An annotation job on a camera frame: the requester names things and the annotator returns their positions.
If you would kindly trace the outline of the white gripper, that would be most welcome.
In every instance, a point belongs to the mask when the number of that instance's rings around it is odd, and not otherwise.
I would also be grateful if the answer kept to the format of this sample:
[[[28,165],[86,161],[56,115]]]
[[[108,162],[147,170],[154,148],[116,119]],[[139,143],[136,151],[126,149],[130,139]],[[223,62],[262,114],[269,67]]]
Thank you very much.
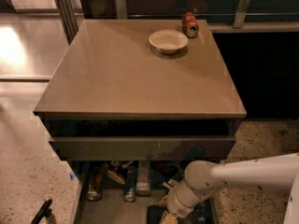
[[[158,203],[159,206],[166,207],[169,212],[163,212],[159,224],[178,224],[177,217],[186,217],[201,201],[200,192],[191,189],[187,184],[175,185]]]

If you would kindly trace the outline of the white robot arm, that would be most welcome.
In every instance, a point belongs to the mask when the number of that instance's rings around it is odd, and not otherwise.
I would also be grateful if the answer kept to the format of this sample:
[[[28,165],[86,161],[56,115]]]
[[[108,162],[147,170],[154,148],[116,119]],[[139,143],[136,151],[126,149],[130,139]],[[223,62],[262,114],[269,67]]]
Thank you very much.
[[[299,154],[217,164],[193,161],[166,196],[159,224],[178,224],[194,207],[226,187],[260,188],[289,195],[283,224],[299,224]]]

